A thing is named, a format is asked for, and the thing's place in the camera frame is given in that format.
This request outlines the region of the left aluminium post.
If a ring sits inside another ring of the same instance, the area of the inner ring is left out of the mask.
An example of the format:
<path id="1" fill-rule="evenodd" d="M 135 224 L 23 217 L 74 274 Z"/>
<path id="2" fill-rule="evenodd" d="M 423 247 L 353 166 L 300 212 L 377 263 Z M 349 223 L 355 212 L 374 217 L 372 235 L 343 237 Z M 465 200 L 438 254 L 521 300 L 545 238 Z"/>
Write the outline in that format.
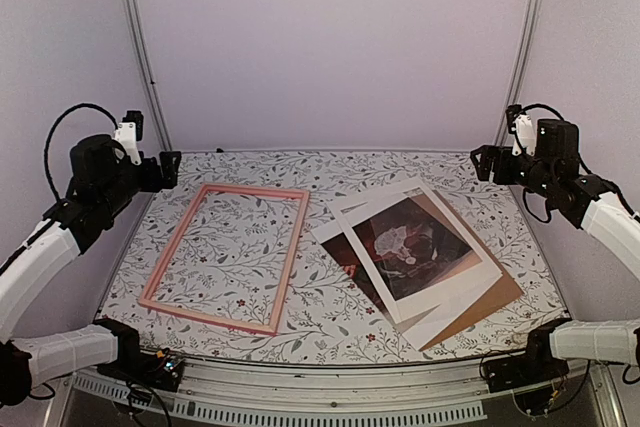
<path id="1" fill-rule="evenodd" d="M 153 73 L 148 48 L 144 36 L 142 17 L 138 0 L 122 0 L 125 18 L 131 36 L 134 57 L 139 70 L 143 92 L 150 109 L 151 121 L 154 126 L 157 139 L 163 150 L 172 150 L 167 122 L 162 110 L 156 76 Z"/>

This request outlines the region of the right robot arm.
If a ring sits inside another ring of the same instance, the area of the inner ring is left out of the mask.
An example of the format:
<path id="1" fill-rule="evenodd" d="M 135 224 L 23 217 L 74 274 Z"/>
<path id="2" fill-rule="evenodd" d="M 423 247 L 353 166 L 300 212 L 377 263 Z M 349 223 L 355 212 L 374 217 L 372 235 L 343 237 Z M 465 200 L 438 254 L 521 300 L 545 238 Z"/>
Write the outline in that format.
<path id="1" fill-rule="evenodd" d="M 523 134 L 532 128 L 536 137 L 529 140 Z M 637 274 L 639 215 L 611 182 L 581 173 L 578 127 L 561 119 L 533 125 L 520 115 L 511 130 L 514 147 L 484 145 L 471 152 L 478 179 L 540 195 L 546 211 L 558 211 Z M 492 391 L 502 391 L 561 377 L 571 359 L 638 365 L 638 321 L 549 321 L 528 334 L 522 354 L 487 362 L 483 374 Z"/>

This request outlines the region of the pink wooden picture frame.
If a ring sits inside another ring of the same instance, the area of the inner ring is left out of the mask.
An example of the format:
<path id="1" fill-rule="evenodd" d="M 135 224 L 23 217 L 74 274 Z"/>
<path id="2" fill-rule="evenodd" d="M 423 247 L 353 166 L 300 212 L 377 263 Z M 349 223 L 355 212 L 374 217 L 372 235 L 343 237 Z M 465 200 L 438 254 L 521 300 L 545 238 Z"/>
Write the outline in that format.
<path id="1" fill-rule="evenodd" d="M 140 305 L 276 334 L 309 200 L 300 189 L 202 185 L 173 229 Z"/>

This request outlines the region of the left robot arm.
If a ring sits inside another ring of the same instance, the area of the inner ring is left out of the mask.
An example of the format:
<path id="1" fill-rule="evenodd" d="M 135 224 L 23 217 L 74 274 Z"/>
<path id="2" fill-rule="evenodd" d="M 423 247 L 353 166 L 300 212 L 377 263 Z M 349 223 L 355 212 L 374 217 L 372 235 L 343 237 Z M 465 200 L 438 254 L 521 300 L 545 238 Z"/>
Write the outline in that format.
<path id="1" fill-rule="evenodd" d="M 70 151 L 65 197 L 1 267 L 1 403 L 15 406 L 35 387 L 85 367 L 142 387 L 175 392 L 184 368 L 167 350 L 148 354 L 136 329 L 113 319 L 64 333 L 17 338 L 17 323 L 40 292 L 85 254 L 139 193 L 177 184 L 181 154 L 147 158 L 107 134 L 87 137 Z"/>

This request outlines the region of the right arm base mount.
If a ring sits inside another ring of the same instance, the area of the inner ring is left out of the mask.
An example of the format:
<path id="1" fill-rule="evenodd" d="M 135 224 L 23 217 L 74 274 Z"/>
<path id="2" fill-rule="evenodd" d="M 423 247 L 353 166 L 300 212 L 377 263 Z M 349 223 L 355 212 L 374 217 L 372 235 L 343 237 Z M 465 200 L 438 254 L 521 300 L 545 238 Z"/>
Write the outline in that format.
<path id="1" fill-rule="evenodd" d="M 512 394 L 515 407 L 528 417 L 550 413 L 563 392 L 569 365 L 564 360 L 540 360 L 528 354 L 507 354 L 479 364 L 480 377 L 490 393 Z"/>

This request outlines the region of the clear acrylic sheet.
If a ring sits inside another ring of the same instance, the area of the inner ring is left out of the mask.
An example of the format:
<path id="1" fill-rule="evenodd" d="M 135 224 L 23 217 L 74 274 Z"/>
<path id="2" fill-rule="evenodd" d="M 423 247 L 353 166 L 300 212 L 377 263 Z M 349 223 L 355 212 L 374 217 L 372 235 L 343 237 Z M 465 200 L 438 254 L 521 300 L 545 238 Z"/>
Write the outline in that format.
<path id="1" fill-rule="evenodd" d="M 473 303 L 502 276 L 471 230 L 418 179 L 345 198 L 331 211 L 397 323 Z"/>

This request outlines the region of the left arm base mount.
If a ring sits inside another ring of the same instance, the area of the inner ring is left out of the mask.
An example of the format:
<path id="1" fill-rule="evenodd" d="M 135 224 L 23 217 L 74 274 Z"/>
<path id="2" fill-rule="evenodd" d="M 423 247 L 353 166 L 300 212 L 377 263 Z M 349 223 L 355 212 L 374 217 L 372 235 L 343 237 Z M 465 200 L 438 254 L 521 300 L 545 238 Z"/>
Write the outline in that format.
<path id="1" fill-rule="evenodd" d="M 135 352 L 97 367 L 101 375 L 173 393 L 178 391 L 184 369 L 184 357 L 168 348 L 154 353 Z"/>

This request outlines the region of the right aluminium post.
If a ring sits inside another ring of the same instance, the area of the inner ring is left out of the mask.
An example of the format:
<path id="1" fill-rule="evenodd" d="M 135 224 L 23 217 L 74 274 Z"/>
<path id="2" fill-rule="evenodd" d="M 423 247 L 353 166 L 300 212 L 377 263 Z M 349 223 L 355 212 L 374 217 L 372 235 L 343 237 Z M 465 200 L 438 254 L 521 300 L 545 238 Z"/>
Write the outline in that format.
<path id="1" fill-rule="evenodd" d="M 542 3 L 543 0 L 526 0 L 524 21 L 512 74 L 508 84 L 504 110 L 519 100 L 534 44 L 535 30 L 539 21 Z"/>

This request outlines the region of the aluminium post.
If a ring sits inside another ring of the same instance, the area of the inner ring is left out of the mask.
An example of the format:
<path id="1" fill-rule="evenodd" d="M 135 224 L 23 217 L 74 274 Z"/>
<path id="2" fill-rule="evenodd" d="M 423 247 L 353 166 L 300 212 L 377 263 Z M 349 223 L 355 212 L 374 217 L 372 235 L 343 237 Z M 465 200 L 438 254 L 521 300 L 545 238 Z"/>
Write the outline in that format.
<path id="1" fill-rule="evenodd" d="M 151 121 L 154 126 L 157 139 L 163 150 L 172 150 L 167 122 L 162 110 L 156 76 L 153 73 L 148 48 L 144 36 L 142 17 L 138 0 L 122 0 L 125 18 L 131 36 L 134 57 L 139 70 L 143 92 L 150 109 Z"/>
<path id="2" fill-rule="evenodd" d="M 504 110 L 519 100 L 534 44 L 535 30 L 539 21 L 542 3 L 543 0 L 526 0 L 524 21 L 512 74 L 508 84 Z"/>

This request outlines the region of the brown backing board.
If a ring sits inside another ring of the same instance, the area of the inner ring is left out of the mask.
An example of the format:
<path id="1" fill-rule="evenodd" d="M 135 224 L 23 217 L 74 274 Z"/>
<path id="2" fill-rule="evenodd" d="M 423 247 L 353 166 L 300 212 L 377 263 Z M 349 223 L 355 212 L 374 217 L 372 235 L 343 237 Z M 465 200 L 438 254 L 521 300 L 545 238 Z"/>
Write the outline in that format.
<path id="1" fill-rule="evenodd" d="M 472 236 L 481 244 L 482 249 L 489 255 L 490 259 L 497 263 L 502 276 L 467 308 L 460 316 L 458 316 L 450 325 L 444 328 L 434 339 L 419 349 L 423 352 L 435 345 L 449 339 L 450 337 L 462 332 L 463 330 L 474 326 L 476 323 L 488 316 L 498 312 L 508 304 L 518 300 L 523 295 L 523 290 L 515 281 L 515 279 L 507 272 L 493 252 L 481 240 L 479 235 L 472 229 L 469 224 L 462 218 L 460 214 L 455 212 L 456 218 L 468 227 Z"/>

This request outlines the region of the front aluminium rail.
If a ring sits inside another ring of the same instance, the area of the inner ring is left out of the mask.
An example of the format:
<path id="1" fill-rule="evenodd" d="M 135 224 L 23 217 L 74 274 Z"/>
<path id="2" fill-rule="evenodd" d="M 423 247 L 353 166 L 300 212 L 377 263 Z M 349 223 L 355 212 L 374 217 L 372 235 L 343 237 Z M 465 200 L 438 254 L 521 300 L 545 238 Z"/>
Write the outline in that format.
<path id="1" fill-rule="evenodd" d="M 55 385 L 47 426 L 627 426 L 610 370 L 492 392 L 475 361 L 364 367 L 188 360 L 177 392 L 85 369 Z"/>

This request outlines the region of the floral table mat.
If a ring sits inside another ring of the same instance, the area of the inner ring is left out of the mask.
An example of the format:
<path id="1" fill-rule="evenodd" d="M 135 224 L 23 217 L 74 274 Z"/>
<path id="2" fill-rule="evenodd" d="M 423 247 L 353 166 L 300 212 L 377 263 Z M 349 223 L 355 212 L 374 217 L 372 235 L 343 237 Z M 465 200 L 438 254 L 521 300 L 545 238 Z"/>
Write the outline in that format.
<path id="1" fill-rule="evenodd" d="M 339 197 L 420 177 L 478 233 L 522 289 L 519 299 L 455 336 L 419 351 L 387 321 L 312 236 Z M 282 320 L 268 336 L 207 325 L 142 307 L 139 296 L 199 187 L 206 183 L 310 192 Z M 143 345 L 267 363 L 382 364 L 450 360 L 515 350 L 565 305 L 511 193 L 476 180 L 461 153 L 227 152 L 187 154 L 178 186 L 154 197 L 101 307 L 135 328 Z"/>

